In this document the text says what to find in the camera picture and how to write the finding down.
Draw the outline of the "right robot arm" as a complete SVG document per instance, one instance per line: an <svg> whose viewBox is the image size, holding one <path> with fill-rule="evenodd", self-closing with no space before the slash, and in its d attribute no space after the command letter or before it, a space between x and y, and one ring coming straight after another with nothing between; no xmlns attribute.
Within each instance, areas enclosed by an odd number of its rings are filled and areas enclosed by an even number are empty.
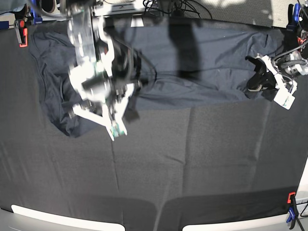
<svg viewBox="0 0 308 231"><path fill-rule="evenodd" d="M69 115L95 122L117 136L127 133L123 117L141 83L133 77L134 50L105 31L100 7L98 0L60 1L77 62L69 69L69 80L82 99Z"/></svg>

